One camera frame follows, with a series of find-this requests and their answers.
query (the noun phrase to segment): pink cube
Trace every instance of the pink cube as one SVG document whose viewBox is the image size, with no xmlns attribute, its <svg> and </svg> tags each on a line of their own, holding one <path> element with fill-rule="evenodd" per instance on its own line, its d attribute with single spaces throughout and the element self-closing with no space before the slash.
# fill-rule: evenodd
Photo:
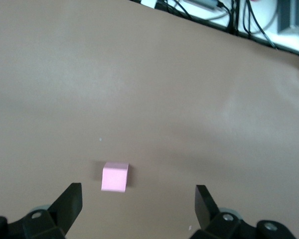
<svg viewBox="0 0 299 239">
<path fill-rule="evenodd" d="M 128 163 L 107 162 L 103 168 L 102 191 L 125 192 Z"/>
</svg>

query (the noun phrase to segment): cube front face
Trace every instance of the cube front face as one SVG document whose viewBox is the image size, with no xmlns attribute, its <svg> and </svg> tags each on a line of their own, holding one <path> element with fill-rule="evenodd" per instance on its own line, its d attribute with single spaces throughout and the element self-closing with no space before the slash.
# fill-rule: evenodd
<svg viewBox="0 0 299 239">
<path fill-rule="evenodd" d="M 102 191 L 125 192 L 128 164 L 106 163 L 102 175 Z"/>
</svg>

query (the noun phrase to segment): pink block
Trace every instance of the pink block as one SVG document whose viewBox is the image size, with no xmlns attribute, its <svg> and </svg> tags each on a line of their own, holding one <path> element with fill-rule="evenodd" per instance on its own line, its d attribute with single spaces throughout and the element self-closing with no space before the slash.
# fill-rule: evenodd
<svg viewBox="0 0 299 239">
<path fill-rule="evenodd" d="M 107 162 L 103 168 L 102 191 L 125 192 L 128 163 Z"/>
</svg>

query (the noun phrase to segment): screw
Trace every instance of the screw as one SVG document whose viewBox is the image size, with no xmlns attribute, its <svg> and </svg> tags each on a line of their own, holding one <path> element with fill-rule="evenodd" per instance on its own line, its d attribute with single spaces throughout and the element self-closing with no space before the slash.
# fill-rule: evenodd
<svg viewBox="0 0 299 239">
<path fill-rule="evenodd" d="M 232 220 L 234 220 L 233 216 L 230 214 L 224 214 L 223 215 L 223 219 L 225 219 L 226 221 L 231 222 Z"/>
<path fill-rule="evenodd" d="M 32 219 L 39 218 L 39 217 L 41 217 L 41 215 L 42 215 L 41 212 L 33 213 L 32 216 L 31 216 L 31 218 Z"/>
<path fill-rule="evenodd" d="M 278 229 L 278 228 L 277 228 L 274 224 L 272 224 L 272 223 L 265 223 L 264 226 L 265 226 L 265 228 L 267 228 L 267 229 L 270 230 L 270 231 L 277 231 L 277 229 Z"/>
</svg>

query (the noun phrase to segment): beige surface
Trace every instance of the beige surface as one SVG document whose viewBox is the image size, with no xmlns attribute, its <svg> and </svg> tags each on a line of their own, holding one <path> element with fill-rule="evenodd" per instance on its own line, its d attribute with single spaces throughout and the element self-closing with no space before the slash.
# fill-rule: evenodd
<svg viewBox="0 0 299 239">
<path fill-rule="evenodd" d="M 0 1 L 0 215 L 71 182 L 68 239 L 186 239 L 196 184 L 299 239 L 299 58 L 127 0 Z"/>
</svg>

